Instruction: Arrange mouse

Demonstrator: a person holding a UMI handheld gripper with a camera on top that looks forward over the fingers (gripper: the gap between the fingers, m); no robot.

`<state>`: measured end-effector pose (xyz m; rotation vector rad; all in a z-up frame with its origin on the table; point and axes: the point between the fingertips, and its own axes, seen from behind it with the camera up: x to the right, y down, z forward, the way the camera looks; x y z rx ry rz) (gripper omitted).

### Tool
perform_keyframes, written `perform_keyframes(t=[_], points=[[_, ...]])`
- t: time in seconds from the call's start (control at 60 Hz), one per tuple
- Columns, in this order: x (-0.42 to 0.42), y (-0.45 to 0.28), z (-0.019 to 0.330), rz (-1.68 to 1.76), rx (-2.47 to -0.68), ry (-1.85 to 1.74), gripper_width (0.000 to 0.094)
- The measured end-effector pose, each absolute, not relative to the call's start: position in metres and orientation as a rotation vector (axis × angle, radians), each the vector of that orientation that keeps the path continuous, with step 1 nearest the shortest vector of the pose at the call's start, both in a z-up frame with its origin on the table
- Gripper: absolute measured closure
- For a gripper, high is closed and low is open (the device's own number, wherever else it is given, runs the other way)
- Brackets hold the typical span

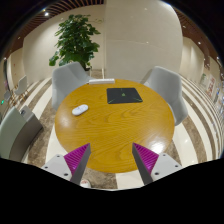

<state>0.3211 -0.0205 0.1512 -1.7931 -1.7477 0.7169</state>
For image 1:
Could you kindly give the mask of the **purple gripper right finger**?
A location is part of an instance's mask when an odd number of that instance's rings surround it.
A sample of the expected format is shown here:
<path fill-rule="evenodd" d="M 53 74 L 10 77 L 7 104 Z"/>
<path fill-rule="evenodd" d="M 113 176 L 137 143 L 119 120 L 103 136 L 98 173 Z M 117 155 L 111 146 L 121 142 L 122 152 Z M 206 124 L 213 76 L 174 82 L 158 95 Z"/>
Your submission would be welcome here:
<path fill-rule="evenodd" d="M 132 145 L 132 154 L 145 185 L 182 169 L 182 166 L 168 154 L 157 154 L 137 143 Z"/>

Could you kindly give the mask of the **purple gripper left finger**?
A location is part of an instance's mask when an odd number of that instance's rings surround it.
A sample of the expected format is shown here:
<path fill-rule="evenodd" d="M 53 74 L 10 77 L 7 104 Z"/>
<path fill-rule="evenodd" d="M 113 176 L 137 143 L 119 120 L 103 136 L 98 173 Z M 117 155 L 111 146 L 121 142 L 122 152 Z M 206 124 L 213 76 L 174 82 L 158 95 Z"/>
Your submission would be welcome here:
<path fill-rule="evenodd" d="M 90 154 L 90 144 L 85 144 L 66 155 L 56 154 L 42 166 L 42 169 L 79 185 Z"/>

